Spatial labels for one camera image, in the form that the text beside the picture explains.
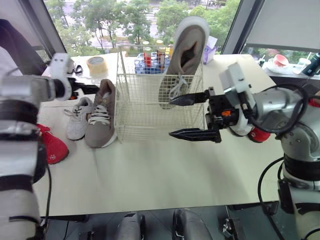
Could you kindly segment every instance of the shoe insole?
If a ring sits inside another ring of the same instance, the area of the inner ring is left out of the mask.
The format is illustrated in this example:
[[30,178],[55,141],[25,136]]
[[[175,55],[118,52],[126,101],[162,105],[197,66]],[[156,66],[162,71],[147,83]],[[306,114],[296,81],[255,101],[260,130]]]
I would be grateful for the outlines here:
[[197,45],[197,42],[194,43],[194,45],[188,49],[188,50],[185,50],[183,53],[182,53],[182,56],[181,56],[181,68],[184,67],[184,65],[191,59],[193,59],[195,57],[195,48],[196,48],[196,45]]

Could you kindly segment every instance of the white wire basket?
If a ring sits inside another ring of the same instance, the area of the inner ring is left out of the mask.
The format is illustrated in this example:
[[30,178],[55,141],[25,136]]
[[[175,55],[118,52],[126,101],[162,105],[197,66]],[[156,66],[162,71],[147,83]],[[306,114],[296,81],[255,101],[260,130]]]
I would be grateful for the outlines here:
[[195,75],[150,74],[150,68],[146,69],[149,74],[136,72],[135,58],[125,57],[119,51],[115,130],[120,142],[168,139],[171,138],[168,133],[172,131],[204,128],[202,103],[193,106],[169,104],[174,96],[203,91],[201,64]]

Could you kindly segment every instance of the tape roll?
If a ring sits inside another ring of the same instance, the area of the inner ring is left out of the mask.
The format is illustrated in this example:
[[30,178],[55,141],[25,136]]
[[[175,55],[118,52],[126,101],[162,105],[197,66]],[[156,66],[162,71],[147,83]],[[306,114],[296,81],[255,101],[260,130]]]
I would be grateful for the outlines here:
[[108,70],[105,59],[101,56],[94,56],[86,61],[90,74],[100,74]]

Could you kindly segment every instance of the beige sneaker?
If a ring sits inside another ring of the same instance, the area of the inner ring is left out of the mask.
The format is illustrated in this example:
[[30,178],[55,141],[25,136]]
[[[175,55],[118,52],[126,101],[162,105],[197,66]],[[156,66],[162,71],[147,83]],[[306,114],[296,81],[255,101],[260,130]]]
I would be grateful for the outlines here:
[[104,148],[116,140],[115,101],[116,87],[109,79],[101,80],[84,136],[85,143],[90,148]]

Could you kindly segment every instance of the shoelace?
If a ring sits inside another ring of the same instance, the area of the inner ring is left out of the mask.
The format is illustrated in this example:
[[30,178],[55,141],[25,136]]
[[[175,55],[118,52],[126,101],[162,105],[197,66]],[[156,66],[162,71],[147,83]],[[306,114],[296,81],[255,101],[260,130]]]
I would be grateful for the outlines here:
[[176,79],[176,85],[171,88],[170,92],[169,92],[169,98],[172,100],[178,96],[181,95],[181,88],[183,85],[188,86],[187,81],[182,77],[182,75],[179,73],[179,77]]
[[94,125],[96,122],[101,122],[103,125],[110,124],[110,116],[108,113],[108,109],[105,106],[97,105],[95,110],[91,114],[89,118],[89,124]]

